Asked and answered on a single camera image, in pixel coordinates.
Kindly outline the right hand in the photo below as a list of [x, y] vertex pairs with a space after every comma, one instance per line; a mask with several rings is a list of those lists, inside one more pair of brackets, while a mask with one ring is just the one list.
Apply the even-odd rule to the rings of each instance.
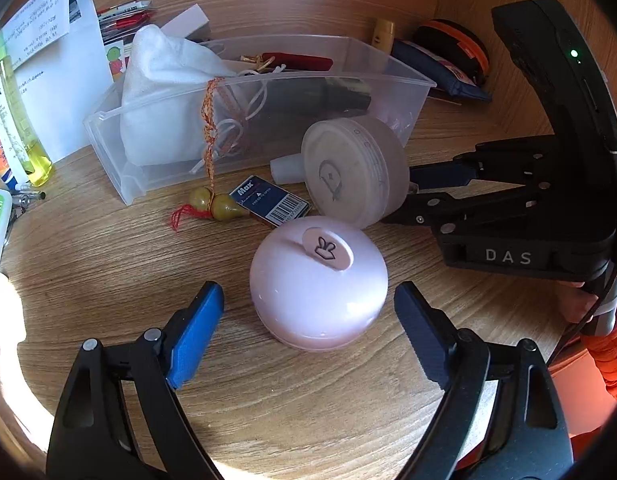
[[580, 322], [598, 299], [595, 295], [583, 292], [583, 286], [584, 282], [557, 282], [556, 296], [559, 311], [568, 323]]

